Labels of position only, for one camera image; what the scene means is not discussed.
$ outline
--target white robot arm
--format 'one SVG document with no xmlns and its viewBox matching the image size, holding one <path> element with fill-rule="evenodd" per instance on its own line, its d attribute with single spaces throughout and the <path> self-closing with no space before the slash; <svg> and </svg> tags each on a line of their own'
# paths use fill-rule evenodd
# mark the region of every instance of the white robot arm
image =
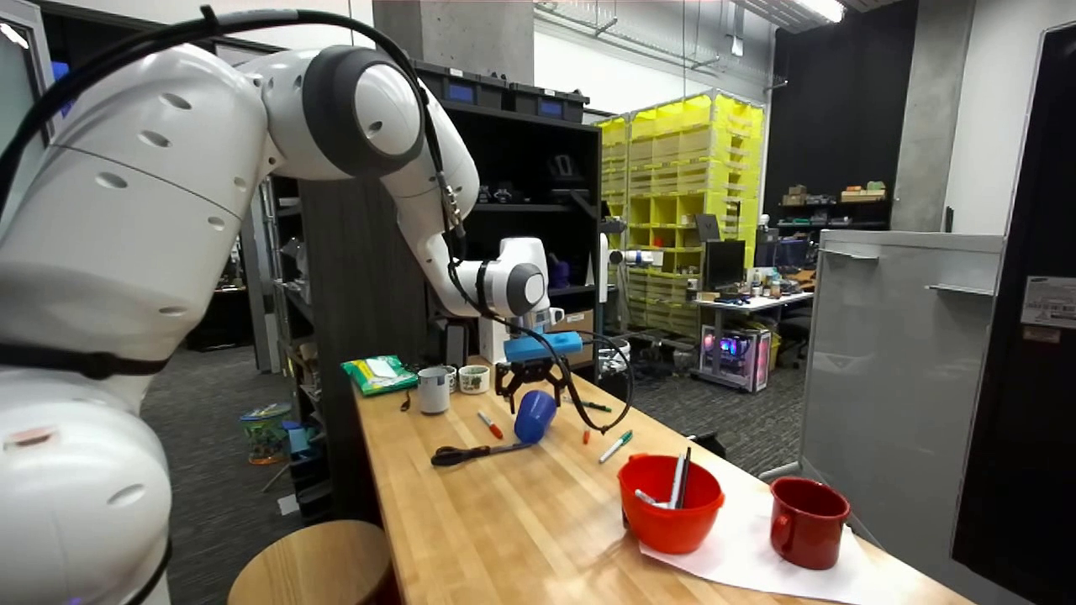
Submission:
<svg viewBox="0 0 1076 605">
<path fill-rule="evenodd" d="M 481 301 L 542 322 L 539 239 L 504 241 L 489 264 L 452 258 L 444 229 L 472 212 L 479 175 L 424 96 L 377 52 L 276 55 L 236 70 L 179 48 L 82 102 L 0 219 L 5 598 L 129 603 L 157 586 L 169 603 L 156 571 L 173 484 L 138 408 L 206 317 L 271 171 L 349 177 L 374 163 L 447 313 L 479 317 Z"/>
<path fill-rule="evenodd" d="M 377 164 L 397 203 L 397 226 L 452 317 L 479 317 L 484 307 L 503 318 L 545 322 L 542 239 L 504 239 L 495 263 L 454 264 L 444 232 L 472 216 L 481 183 L 465 137 L 430 91 L 424 91 L 430 129 L 424 129 L 424 96 L 391 57 L 329 48 L 262 57 L 244 70 L 258 80 L 271 107 L 276 175 L 323 183 Z"/>
</svg>

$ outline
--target cup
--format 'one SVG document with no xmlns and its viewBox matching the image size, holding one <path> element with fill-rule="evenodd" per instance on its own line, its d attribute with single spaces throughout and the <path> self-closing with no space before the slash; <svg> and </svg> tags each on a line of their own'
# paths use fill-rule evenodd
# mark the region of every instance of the cup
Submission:
<svg viewBox="0 0 1076 605">
<path fill-rule="evenodd" d="M 462 394 L 479 396 L 489 391 L 489 372 L 484 366 L 462 366 Z"/>
<path fill-rule="evenodd" d="M 424 366 L 424 369 L 417 369 L 417 391 L 413 391 L 417 409 L 428 412 L 428 418 L 447 412 L 452 384 L 454 384 L 454 369 L 452 366 Z"/>
<path fill-rule="evenodd" d="M 812 476 L 782 476 L 769 484 L 775 517 L 769 545 L 775 552 L 800 568 L 836 568 L 842 552 L 846 522 L 851 504 L 836 489 Z"/>
</svg>

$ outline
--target red cup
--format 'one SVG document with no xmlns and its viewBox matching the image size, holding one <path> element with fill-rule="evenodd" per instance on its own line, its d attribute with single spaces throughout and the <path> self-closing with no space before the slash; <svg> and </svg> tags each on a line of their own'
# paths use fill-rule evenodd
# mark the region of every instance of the red cup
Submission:
<svg viewBox="0 0 1076 605">
<path fill-rule="evenodd" d="M 851 504 L 812 476 L 782 476 L 775 490 L 769 545 L 800 568 L 836 568 Z"/>
</svg>

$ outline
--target wire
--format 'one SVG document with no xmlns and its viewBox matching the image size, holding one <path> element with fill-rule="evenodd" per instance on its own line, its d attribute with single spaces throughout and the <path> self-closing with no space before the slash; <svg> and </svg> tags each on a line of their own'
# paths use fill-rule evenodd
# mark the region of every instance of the wire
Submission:
<svg viewBox="0 0 1076 605">
<path fill-rule="evenodd" d="M 213 6 L 202 6 L 202 20 L 181 20 L 181 25 L 173 25 L 173 26 L 157 26 L 157 31 L 129 36 L 119 48 L 90 57 L 87 64 L 82 64 L 77 70 L 60 77 L 53 89 L 46 89 L 36 96 L 36 104 L 26 111 L 26 117 L 21 121 L 21 129 L 14 131 L 12 143 L 0 154 L 0 216 L 7 208 L 7 194 L 14 188 L 14 175 L 21 168 L 21 159 L 24 159 L 26 143 L 36 137 L 36 131 L 45 131 L 45 126 L 63 104 L 71 104 L 77 94 L 83 94 L 87 89 L 96 89 L 99 80 L 104 80 L 119 67 L 129 67 L 129 64 L 135 64 L 135 59 L 143 59 L 148 55 L 157 55 L 157 52 L 179 48 L 179 43 L 206 43 L 206 39 L 226 36 L 226 34 L 265 31 L 265 26 L 298 26 L 298 25 L 328 25 L 328 26 L 359 31 L 411 77 L 411 89 L 422 96 L 422 111 L 424 111 L 424 126 L 428 126 L 424 135 L 430 141 L 430 159 L 435 159 L 437 177 L 444 185 L 444 175 L 442 175 L 444 163 L 442 163 L 442 143 L 437 143 L 437 131 L 435 131 L 430 107 L 428 107 L 428 91 L 422 89 L 406 52 L 397 48 L 391 36 L 385 36 L 379 31 L 374 31 L 374 26 L 355 20 L 355 17 L 342 17 L 342 14 L 248 10 L 248 14 L 217 17 Z"/>
<path fill-rule="evenodd" d="M 447 280 L 452 280 L 452 285 L 462 294 L 462 298 L 465 298 L 479 317 L 484 317 L 484 318 L 493 318 L 493 322 L 503 322 L 503 325 L 509 325 L 513 334 L 525 334 L 525 336 L 531 336 L 531 341 L 542 344 L 542 349 L 545 349 L 545 352 L 552 356 L 552 362 L 563 369 L 563 379 L 567 379 L 567 388 L 570 388 L 571 408 L 576 408 L 576 412 L 584 420 L 584 426 L 607 433 L 607 430 L 611 430 L 620 420 L 629 418 L 632 408 L 621 403 L 621 409 L 611 418 L 611 422 L 597 422 L 593 412 L 588 412 L 588 408 L 597 408 L 597 403 L 588 403 L 588 401 L 579 396 L 576 379 L 571 379 L 576 372 L 571 372 L 570 359 L 545 341 L 545 334 L 539 334 L 539 331 L 531 331 L 531 325 L 523 325 L 523 322 L 509 322 L 509 318 L 503 318 L 498 313 L 493 313 L 489 307 L 481 307 L 479 298 L 472 298 L 467 288 L 465 288 L 465 284 L 462 284 L 462 276 L 457 276 L 457 264 L 462 264 L 462 258 L 452 258 L 452 263 L 447 263 Z"/>
</svg>

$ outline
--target wooden stool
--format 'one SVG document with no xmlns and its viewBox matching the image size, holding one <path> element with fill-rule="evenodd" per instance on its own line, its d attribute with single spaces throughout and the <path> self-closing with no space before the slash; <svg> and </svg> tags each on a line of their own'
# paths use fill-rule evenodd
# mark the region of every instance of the wooden stool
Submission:
<svg viewBox="0 0 1076 605">
<path fill-rule="evenodd" d="M 357 605 L 391 571 L 379 529 L 329 522 L 262 549 L 231 582 L 228 605 Z"/>
</svg>

